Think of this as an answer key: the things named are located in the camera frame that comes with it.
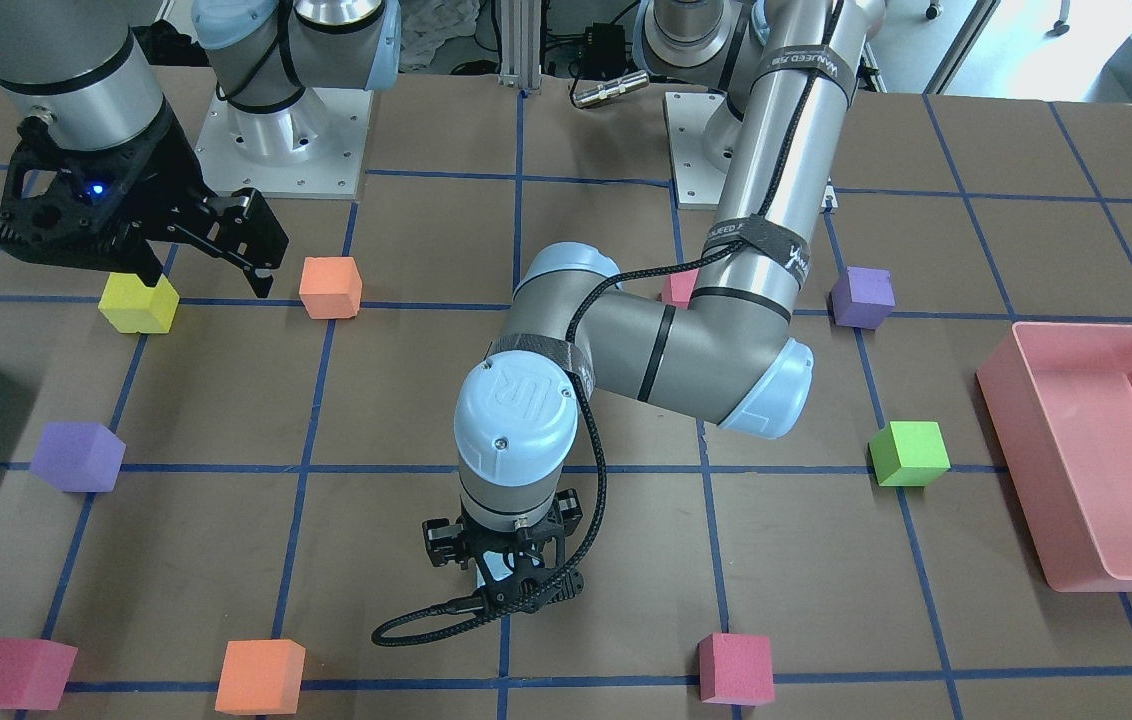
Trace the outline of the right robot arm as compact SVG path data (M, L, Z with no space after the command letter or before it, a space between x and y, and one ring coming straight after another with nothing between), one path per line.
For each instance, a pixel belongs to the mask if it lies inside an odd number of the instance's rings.
M320 88L396 82L397 1L196 1L238 155L288 168L341 151ZM240 269L265 299L288 234L258 183L214 190L109 1L0 1L0 87L22 110L5 175L0 249L18 260L163 275L153 242L186 243Z

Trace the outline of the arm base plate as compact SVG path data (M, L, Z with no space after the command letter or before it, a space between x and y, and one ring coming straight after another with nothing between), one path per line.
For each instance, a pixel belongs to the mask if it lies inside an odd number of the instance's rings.
M837 142L848 114L842 92L818 82L798 104L804 83L773 87L751 101L736 119L722 94L668 91L664 119L681 209L754 208L766 196L777 151L787 129L796 132L777 195L767 206L773 222L795 228L822 208Z
M195 143L211 190L269 199L355 200L374 91L309 88L295 105L252 114L218 98Z

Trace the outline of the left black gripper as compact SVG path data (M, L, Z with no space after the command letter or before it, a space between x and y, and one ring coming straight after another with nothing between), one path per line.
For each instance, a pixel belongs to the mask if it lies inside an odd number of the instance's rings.
M516 573L516 557L525 556L534 568L552 568L566 562L566 539L578 529L583 507L575 489L556 492L543 518L530 524L525 518L514 521L512 530L484 528L478 520L461 511L458 518L424 520L426 555L435 568L456 562L466 569L471 562L479 568L484 556L501 555L512 575ZM546 562L546 550L551 547L554 562Z

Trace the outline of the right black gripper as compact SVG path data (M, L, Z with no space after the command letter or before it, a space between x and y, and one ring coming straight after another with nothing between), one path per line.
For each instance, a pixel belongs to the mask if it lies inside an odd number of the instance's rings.
M10 254L25 263L136 275L158 286L153 241L194 243L271 295L290 238L263 192L214 195L169 102L130 142L66 151L26 117L10 158Z

